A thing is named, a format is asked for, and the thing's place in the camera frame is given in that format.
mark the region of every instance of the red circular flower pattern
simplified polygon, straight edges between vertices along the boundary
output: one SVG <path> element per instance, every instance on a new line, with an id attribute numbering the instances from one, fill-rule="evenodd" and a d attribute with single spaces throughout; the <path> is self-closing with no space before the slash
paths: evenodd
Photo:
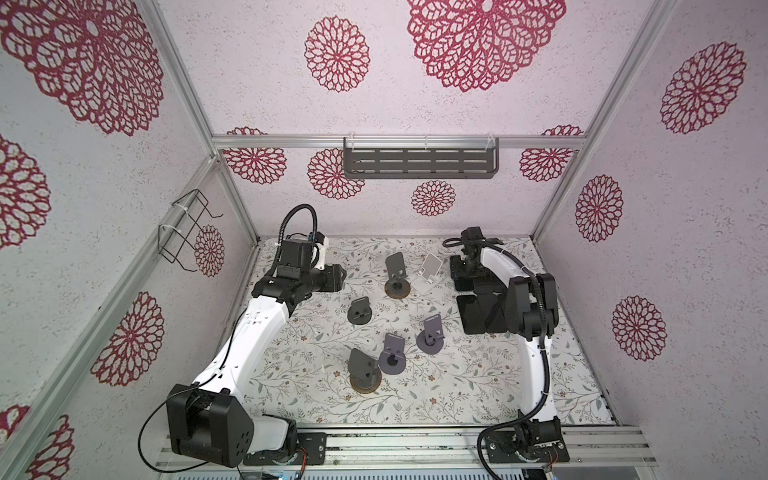
<path id="1" fill-rule="evenodd" d="M 546 130 L 543 135 L 581 135 L 584 132 L 573 125 L 558 125 Z M 563 168 L 574 153 L 570 148 L 527 148 L 520 157 L 520 171 L 523 176 L 545 182 L 560 177 Z"/>
<path id="2" fill-rule="evenodd" d="M 444 214 L 453 206 L 456 192 L 449 184 L 440 180 L 430 180 L 416 187 L 411 196 L 411 205 L 425 217 Z"/>
<path id="3" fill-rule="evenodd" d="M 266 135 L 257 128 L 238 127 L 230 135 Z M 255 184 L 271 184 L 286 172 L 282 148 L 237 148 L 221 152 L 232 171 Z"/>
<path id="4" fill-rule="evenodd" d="M 328 198 L 350 198 L 362 190 L 365 180 L 344 175 L 344 152 L 338 148 L 319 151 L 310 159 L 306 174 L 313 188 Z"/>
<path id="5" fill-rule="evenodd" d="M 608 175 L 598 175 L 584 185 L 578 196 L 578 231 L 591 242 L 605 240 L 618 227 L 623 206 L 618 182 Z"/>
<path id="6" fill-rule="evenodd" d="M 621 349 L 636 360 L 652 360 L 667 345 L 667 324 L 645 298 L 635 295 L 620 301 L 611 323 Z"/>
<path id="7" fill-rule="evenodd" d="M 315 24 L 304 42 L 304 58 L 312 76 L 331 91 L 358 86 L 371 63 L 360 29 L 339 17 L 325 17 Z"/>
<path id="8" fill-rule="evenodd" d="M 0 446 L 11 436 L 18 423 L 27 415 L 28 406 L 14 405 L 10 409 L 0 412 Z"/>
<path id="9" fill-rule="evenodd" d="M 51 211 L 38 163 L 0 135 L 0 249 L 34 237 Z"/>
<path id="10" fill-rule="evenodd" d="M 549 43 L 565 0 L 408 0 L 414 55 L 445 87 L 488 90 Z"/>
<path id="11" fill-rule="evenodd" d="M 61 480 L 69 472 L 69 460 L 74 452 L 74 429 L 69 425 L 69 415 L 62 415 L 56 430 L 45 439 L 45 446 L 27 468 L 27 480 Z"/>
<path id="12" fill-rule="evenodd" d="M 205 276 L 214 276 L 224 265 L 224 240 L 213 225 L 200 229 L 194 241 L 194 259 Z"/>
<path id="13" fill-rule="evenodd" d="M 159 115 L 163 71 L 131 0 L 0 0 L 0 39 L 79 121 L 133 135 Z"/>
<path id="14" fill-rule="evenodd" d="M 661 98 L 667 130 L 687 134 L 711 124 L 736 98 L 745 68 L 744 52 L 725 41 L 688 58 Z"/>
<path id="15" fill-rule="evenodd" d="M 125 314 L 91 373 L 99 383 L 126 386 L 149 370 L 163 346 L 165 319 L 155 298 L 139 293 L 133 309 Z"/>

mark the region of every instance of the floral patterned surface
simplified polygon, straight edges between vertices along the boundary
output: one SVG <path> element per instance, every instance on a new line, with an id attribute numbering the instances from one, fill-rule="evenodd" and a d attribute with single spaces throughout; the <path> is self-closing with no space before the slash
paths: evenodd
<path id="1" fill-rule="evenodd" d="M 459 249 L 436 238 L 333 238 L 327 263 L 347 270 L 344 289 L 315 293 L 301 303 L 277 334 L 245 391 L 252 415 L 265 412 L 301 423 L 496 423 L 516 416 L 520 362 L 510 333 L 465 335 L 456 307 L 448 258 Z M 251 285 L 272 263 L 275 240 L 263 243 Z M 504 239 L 505 248 L 534 271 L 541 271 L 529 239 Z M 384 259 L 403 252 L 410 278 L 427 253 L 444 260 L 439 283 L 425 295 L 415 290 L 403 300 L 384 294 Z M 372 320 L 347 321 L 352 300 L 368 296 Z M 445 346 L 435 356 L 421 352 L 415 336 L 427 316 L 440 313 Z M 346 363 L 352 348 L 378 358 L 384 334 L 406 338 L 406 370 L 384 375 L 379 389 L 361 395 L 349 386 Z M 581 347 L 560 310 L 553 345 L 552 391 L 566 425 L 612 425 L 613 419 L 594 381 Z"/>

